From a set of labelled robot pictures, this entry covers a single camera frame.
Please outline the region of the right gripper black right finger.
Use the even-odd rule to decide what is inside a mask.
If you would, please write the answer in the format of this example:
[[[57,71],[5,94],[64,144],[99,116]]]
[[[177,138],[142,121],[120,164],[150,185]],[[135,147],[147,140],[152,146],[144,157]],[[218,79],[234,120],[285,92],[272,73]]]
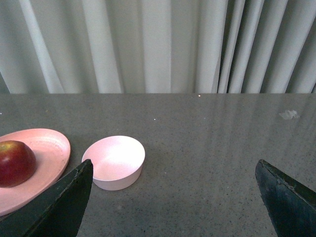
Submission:
[[[255,177],[262,201],[279,237],[316,235],[316,193],[261,159]]]

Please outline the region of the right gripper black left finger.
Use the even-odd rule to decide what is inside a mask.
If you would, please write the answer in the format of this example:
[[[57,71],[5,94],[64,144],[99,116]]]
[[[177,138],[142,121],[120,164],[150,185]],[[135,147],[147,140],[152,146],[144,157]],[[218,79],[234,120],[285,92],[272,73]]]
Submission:
[[[2,237],[75,237],[89,200],[93,176],[86,160],[31,202],[0,222]]]

